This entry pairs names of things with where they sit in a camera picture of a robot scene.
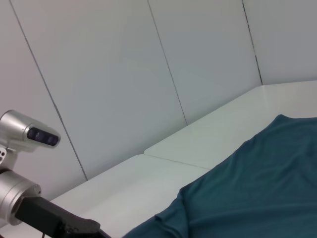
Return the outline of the teal blue FREE t-shirt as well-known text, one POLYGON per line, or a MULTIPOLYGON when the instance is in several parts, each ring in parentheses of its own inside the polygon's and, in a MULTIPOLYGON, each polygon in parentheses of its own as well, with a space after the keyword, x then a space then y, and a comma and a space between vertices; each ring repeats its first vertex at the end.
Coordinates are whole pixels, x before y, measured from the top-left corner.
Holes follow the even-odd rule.
POLYGON ((317 238, 317 118, 278 115, 124 238, 317 238))

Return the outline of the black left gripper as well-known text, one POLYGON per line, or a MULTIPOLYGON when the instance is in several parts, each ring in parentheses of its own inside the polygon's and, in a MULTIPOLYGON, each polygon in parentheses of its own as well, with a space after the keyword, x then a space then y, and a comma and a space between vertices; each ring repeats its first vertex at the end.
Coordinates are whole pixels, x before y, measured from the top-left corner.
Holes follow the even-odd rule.
POLYGON ((51 238, 111 238, 101 225, 78 217, 42 197, 26 197, 15 218, 51 238))

